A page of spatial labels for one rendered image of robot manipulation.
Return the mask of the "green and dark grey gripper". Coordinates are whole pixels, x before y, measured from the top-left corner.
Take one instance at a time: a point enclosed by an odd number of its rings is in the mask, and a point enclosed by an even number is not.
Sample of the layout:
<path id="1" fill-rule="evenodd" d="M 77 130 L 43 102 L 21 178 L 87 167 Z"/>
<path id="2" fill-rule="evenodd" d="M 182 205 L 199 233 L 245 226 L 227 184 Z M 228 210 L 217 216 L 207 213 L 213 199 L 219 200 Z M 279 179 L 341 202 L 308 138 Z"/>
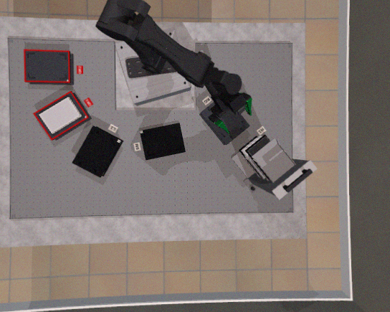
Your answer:
<path id="1" fill-rule="evenodd" d="M 246 93 L 239 93 L 242 95 L 242 97 L 244 98 L 244 101 L 245 101 L 245 110 L 247 111 L 247 113 L 249 115 L 252 115 L 252 111 L 251 111 L 251 106 L 252 106 L 252 98 L 250 95 L 246 94 Z M 211 95 L 211 94 L 210 94 Z M 215 97 L 215 96 L 218 96 L 218 95 L 221 95 L 220 93 L 217 93 L 216 95 L 211 95 L 212 97 Z M 221 110 L 218 109 L 218 107 L 216 105 L 214 105 L 211 109 L 211 112 L 212 114 L 209 116 L 209 120 L 211 120 L 213 123 L 215 123 L 217 126 L 219 126 L 220 128 L 223 128 L 228 134 L 229 134 L 229 131 L 227 129 L 227 127 L 225 126 L 225 124 L 223 123 L 223 121 L 221 121 L 219 118 L 222 117 L 222 115 L 224 113 L 226 113 L 229 108 L 227 108 L 224 112 L 222 112 Z M 218 118 L 218 117 L 219 118 Z"/>

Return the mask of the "white rectangular plate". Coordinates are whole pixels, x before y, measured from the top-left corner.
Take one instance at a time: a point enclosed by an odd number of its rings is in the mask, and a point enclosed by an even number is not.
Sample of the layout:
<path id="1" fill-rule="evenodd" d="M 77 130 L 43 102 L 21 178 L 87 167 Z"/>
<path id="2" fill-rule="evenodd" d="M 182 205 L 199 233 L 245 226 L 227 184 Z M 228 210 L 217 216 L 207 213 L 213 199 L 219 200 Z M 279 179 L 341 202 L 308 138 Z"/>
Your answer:
<path id="1" fill-rule="evenodd" d="M 70 97 L 65 98 L 58 104 L 39 114 L 39 116 L 52 134 L 82 117 Z"/>

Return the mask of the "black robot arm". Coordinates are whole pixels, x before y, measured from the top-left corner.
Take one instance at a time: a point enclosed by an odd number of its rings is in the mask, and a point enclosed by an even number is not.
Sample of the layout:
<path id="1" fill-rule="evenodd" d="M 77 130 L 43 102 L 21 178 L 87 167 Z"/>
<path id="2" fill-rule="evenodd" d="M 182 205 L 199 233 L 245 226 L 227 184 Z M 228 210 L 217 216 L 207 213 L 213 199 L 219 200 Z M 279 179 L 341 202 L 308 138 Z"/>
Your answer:
<path id="1" fill-rule="evenodd" d="M 220 92 L 221 95 L 211 96 L 211 99 L 222 112 L 229 108 L 235 115 L 243 113 L 246 103 L 238 93 L 241 77 L 213 67 L 211 58 L 203 52 L 195 53 L 182 47 L 148 15 L 150 7 L 144 0 L 107 0 L 95 25 L 109 37 L 124 41 L 139 56 L 126 59 L 128 77 L 177 71 L 196 87 L 205 85 L 211 95 Z"/>

